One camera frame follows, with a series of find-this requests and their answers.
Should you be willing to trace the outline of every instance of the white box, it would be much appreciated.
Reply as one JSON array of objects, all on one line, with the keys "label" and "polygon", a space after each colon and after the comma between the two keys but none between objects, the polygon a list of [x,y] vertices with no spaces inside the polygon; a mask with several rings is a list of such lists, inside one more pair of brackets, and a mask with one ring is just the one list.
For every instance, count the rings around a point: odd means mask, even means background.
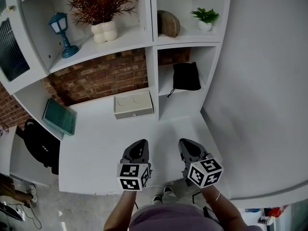
[{"label": "white box", "polygon": [[117,180],[124,191],[142,191],[149,177],[148,164],[117,165]]},{"label": "white box", "polygon": [[149,91],[115,97],[115,117],[129,117],[153,114],[152,100]]},{"label": "white box", "polygon": [[216,158],[191,163],[188,178],[198,187],[204,188],[217,183],[224,168]]}]

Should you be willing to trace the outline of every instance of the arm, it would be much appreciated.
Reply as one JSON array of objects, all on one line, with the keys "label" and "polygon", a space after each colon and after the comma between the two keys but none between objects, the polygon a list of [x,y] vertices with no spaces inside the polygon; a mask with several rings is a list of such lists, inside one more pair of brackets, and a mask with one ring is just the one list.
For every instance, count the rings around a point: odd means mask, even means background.
[{"label": "arm", "polygon": [[[208,203],[215,201],[219,195],[214,186],[201,189],[201,193]],[[222,194],[210,206],[225,231],[243,231],[247,227],[239,210]]]},{"label": "arm", "polygon": [[104,231],[127,231],[136,201],[136,192],[124,191],[107,219]]}]

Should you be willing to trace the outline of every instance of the purple shirt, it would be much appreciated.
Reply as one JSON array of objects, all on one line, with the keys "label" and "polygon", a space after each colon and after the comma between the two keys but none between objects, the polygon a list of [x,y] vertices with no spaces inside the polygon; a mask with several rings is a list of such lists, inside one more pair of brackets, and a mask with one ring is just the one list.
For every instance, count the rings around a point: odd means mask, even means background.
[{"label": "purple shirt", "polygon": [[[212,219],[205,218],[202,211],[190,205],[152,205],[132,217],[130,231],[223,231]],[[258,226],[249,226],[245,231],[261,231]]]}]

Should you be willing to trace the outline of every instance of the red object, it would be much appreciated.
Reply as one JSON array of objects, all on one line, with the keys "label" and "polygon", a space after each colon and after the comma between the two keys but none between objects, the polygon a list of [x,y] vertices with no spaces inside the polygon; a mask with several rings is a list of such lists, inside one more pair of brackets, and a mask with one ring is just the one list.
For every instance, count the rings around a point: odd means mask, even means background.
[{"label": "red object", "polygon": [[269,217],[276,217],[278,218],[284,210],[288,207],[288,205],[284,205],[282,207],[273,208],[269,211]]}]

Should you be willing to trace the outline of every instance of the potted plant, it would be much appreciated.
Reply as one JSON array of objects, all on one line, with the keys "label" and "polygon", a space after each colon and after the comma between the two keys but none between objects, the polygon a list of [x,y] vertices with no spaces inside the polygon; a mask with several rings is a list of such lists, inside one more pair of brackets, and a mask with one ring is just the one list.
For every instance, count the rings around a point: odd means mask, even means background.
[{"label": "potted plant", "polygon": [[197,11],[192,11],[196,18],[199,18],[198,27],[202,31],[209,31],[212,29],[212,22],[215,21],[219,14],[215,13],[213,9],[206,12],[205,9],[198,8]]},{"label": "potted plant", "polygon": [[94,41],[104,43],[115,40],[117,37],[116,24],[112,20],[116,14],[134,12],[135,6],[127,7],[124,4],[133,0],[69,0],[70,9],[76,17],[75,23],[91,25]]}]

